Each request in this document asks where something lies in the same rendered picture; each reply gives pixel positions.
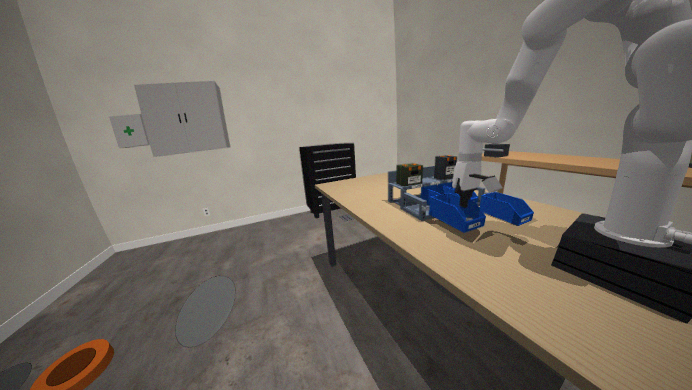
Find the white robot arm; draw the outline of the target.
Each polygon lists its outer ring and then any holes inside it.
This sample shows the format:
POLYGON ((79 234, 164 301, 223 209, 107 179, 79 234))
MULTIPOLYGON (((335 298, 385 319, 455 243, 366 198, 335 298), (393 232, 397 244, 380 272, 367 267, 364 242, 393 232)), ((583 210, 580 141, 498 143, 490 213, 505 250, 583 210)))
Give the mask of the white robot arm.
POLYGON ((506 79, 496 117, 500 119, 463 122, 458 160, 481 161, 483 142, 502 143, 514 135, 568 27, 583 18, 619 29, 626 80, 639 94, 639 104, 624 124, 605 221, 594 228, 609 238, 645 247, 670 247, 674 240, 692 244, 692 233, 676 230, 669 221, 692 154, 689 0, 542 2, 523 23, 524 42, 506 79))

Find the black tool case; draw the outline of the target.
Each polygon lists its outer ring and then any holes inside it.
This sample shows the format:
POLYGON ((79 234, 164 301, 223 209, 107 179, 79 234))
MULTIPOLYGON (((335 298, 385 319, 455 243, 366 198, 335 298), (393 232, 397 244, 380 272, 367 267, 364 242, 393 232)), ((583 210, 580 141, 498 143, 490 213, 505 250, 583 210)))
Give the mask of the black tool case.
POLYGON ((434 178, 439 180, 453 179, 456 163, 457 156, 435 156, 434 178))

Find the dark green tool case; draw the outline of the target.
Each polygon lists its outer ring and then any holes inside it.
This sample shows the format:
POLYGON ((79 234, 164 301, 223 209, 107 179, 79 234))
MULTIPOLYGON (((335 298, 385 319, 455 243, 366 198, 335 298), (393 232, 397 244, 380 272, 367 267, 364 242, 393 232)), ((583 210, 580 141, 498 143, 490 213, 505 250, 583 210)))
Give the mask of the dark green tool case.
POLYGON ((410 186, 422 183, 423 165, 414 163, 401 165, 397 165, 396 184, 410 186))

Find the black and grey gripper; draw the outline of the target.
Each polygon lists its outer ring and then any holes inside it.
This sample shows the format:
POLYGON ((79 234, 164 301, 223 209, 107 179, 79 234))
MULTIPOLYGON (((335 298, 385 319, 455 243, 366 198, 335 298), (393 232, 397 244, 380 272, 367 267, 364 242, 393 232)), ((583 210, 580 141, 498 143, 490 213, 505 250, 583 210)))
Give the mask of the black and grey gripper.
POLYGON ((477 190, 481 181, 481 179, 469 177, 472 174, 481 175, 481 161, 467 162, 458 160, 454 170, 452 187, 456 187, 455 193, 460 196, 459 206, 464 208, 467 208, 468 199, 471 199, 473 192, 477 190))

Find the blue bin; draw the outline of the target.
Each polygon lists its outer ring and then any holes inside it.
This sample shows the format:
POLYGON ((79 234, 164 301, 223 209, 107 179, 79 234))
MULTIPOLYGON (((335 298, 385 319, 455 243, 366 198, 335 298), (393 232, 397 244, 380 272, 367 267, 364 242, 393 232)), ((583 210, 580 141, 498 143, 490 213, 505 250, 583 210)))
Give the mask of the blue bin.
MULTIPOLYGON (((444 187, 448 186, 447 188, 450 188, 450 187, 451 187, 450 189, 453 189, 453 187, 452 187, 452 182, 451 182, 451 183, 438 184, 438 185, 440 185, 440 186, 443 186, 443 185, 444 185, 444 187)), ((471 200, 477 202, 477 195, 476 195, 475 192, 473 192, 472 197, 471 197, 471 200)))
POLYGON ((429 215, 464 233, 482 227, 484 213, 476 202, 468 199, 467 208, 459 206, 459 203, 460 196, 451 193, 432 196, 430 197, 429 215), (473 220, 466 222, 467 217, 471 217, 473 220))
POLYGON ((421 199, 426 200, 428 205, 430 205, 430 197, 436 196, 436 195, 441 195, 441 194, 446 194, 446 193, 451 193, 451 194, 459 196, 457 193, 455 193, 455 190, 449 189, 449 188, 446 188, 443 186, 439 186, 439 185, 431 185, 431 186, 421 187, 421 199))
POLYGON ((498 192, 481 195, 480 209, 483 213, 517 226, 529 222, 532 216, 532 209, 523 199, 498 192))

